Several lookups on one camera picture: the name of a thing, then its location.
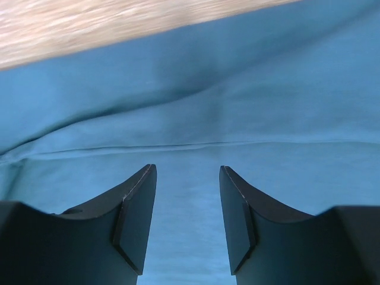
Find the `grey-blue t shirt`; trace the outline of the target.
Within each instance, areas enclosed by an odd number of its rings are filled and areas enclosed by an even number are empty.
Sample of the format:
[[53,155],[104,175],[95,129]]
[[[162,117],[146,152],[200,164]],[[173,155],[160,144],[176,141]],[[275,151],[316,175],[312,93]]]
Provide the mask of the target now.
[[310,214],[379,204],[379,2],[300,1],[1,72],[1,198],[157,167],[140,284],[235,284],[220,166]]

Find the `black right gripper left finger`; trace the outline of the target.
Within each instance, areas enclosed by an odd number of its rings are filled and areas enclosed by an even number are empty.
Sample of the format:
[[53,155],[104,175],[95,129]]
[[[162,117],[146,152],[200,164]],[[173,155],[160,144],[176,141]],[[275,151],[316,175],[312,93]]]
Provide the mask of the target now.
[[61,214],[1,202],[2,284],[136,284],[156,193],[148,164]]

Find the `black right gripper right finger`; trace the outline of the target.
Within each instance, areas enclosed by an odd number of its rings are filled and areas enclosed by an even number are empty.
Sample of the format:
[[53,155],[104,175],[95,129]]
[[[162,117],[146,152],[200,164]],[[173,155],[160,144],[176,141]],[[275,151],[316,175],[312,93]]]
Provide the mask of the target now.
[[219,184],[237,284],[379,283],[379,207],[335,206],[313,216],[227,166],[220,168]]

